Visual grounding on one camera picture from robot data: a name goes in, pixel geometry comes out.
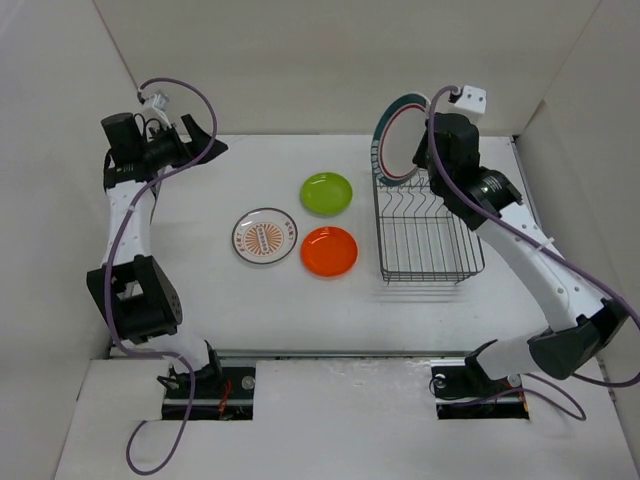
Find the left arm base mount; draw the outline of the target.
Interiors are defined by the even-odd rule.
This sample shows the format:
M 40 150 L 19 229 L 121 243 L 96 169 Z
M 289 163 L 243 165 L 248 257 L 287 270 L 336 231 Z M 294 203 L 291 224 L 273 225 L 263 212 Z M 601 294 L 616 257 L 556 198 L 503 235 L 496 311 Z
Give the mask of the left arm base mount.
M 163 420 L 184 417 L 190 392 L 187 373 L 173 369 L 157 381 L 165 388 L 161 407 Z M 223 366 L 222 377 L 197 377 L 190 420 L 248 421 L 253 419 L 256 368 L 254 366 Z

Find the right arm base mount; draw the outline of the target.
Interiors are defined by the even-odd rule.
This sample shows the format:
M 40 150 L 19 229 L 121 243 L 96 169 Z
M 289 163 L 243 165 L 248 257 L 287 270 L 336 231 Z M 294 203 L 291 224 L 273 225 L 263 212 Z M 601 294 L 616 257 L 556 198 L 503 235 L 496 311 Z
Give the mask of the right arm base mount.
M 436 399 L 439 420 L 495 420 L 530 418 L 519 376 L 482 378 L 465 365 L 431 366 L 429 390 Z

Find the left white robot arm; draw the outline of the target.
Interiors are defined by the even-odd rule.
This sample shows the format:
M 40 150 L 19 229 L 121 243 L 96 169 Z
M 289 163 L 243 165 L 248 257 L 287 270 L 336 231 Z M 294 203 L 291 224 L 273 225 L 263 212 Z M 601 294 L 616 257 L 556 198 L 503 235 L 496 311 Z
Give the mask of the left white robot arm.
M 86 275 L 88 289 L 108 328 L 124 345 L 142 345 L 177 334 L 182 307 L 177 291 L 150 250 L 150 226 L 162 179 L 227 151 L 191 115 L 181 121 L 183 142 L 172 124 L 151 133 L 133 113 L 102 120 L 110 148 L 103 186 L 110 202 L 108 247 L 101 268 Z

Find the orange sunburst patterned plate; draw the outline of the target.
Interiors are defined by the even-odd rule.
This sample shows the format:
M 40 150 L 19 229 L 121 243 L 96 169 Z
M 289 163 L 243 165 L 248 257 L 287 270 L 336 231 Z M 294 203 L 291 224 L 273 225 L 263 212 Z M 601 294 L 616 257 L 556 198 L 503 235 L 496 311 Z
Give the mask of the orange sunburst patterned plate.
M 285 211 L 273 207 L 251 210 L 235 223 L 235 253 L 252 265 L 272 265 L 286 258 L 299 238 L 298 226 Z

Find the green rimmed white plate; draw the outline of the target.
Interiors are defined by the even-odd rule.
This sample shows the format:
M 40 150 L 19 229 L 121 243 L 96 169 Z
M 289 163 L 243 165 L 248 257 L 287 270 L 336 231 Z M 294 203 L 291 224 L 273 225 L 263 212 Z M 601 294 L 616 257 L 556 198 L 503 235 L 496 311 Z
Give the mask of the green rimmed white plate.
M 424 94 L 409 92 L 385 109 L 370 146 L 372 173 L 380 184 L 398 186 L 417 172 L 413 158 L 426 131 L 429 107 Z

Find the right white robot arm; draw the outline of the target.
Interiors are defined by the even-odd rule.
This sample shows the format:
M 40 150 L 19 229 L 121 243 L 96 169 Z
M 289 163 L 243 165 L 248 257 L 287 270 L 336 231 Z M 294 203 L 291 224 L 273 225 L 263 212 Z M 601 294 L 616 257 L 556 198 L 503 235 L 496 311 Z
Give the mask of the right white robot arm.
M 489 341 L 465 359 L 462 381 L 483 394 L 510 375 L 564 380 L 604 349 L 629 317 L 621 301 L 562 265 L 519 190 L 480 164 L 479 131 L 457 113 L 436 113 L 413 157 L 445 207 L 508 264 L 544 314 L 544 330 Z

